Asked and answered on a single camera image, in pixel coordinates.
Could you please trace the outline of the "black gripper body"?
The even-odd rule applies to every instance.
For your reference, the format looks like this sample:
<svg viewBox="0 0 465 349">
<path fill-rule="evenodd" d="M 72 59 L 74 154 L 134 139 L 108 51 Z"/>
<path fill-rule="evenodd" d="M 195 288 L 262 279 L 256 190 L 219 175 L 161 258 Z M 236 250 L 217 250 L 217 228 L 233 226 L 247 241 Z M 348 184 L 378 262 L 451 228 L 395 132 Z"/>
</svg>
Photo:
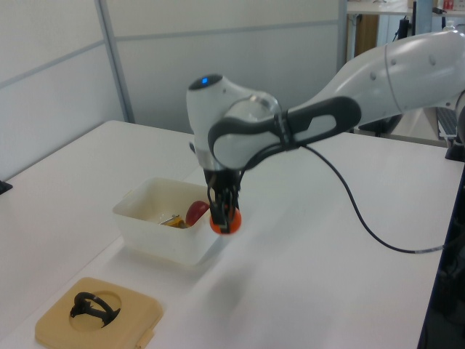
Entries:
<svg viewBox="0 0 465 349">
<path fill-rule="evenodd" d="M 241 172 L 231 169 L 203 171 L 207 184 L 207 197 L 211 198 L 213 191 L 216 196 L 229 193 L 237 198 L 240 190 Z"/>
</svg>

